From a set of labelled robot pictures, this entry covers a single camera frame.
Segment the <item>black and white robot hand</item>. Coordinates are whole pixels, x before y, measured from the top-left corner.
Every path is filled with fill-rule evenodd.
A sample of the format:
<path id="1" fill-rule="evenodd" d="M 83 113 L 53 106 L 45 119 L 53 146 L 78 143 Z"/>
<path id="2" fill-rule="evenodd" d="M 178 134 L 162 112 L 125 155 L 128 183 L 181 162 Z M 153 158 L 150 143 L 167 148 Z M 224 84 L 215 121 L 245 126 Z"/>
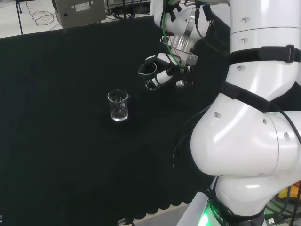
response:
<path id="1" fill-rule="evenodd" d="M 188 54 L 184 61 L 184 68 L 180 68 L 170 54 L 159 53 L 145 59 L 138 69 L 138 76 L 148 90 L 157 90 L 169 83 L 176 73 L 182 74 L 182 78 L 175 82 L 176 87 L 192 87 L 194 81 L 189 75 L 194 70 L 197 60 L 198 56 Z"/>

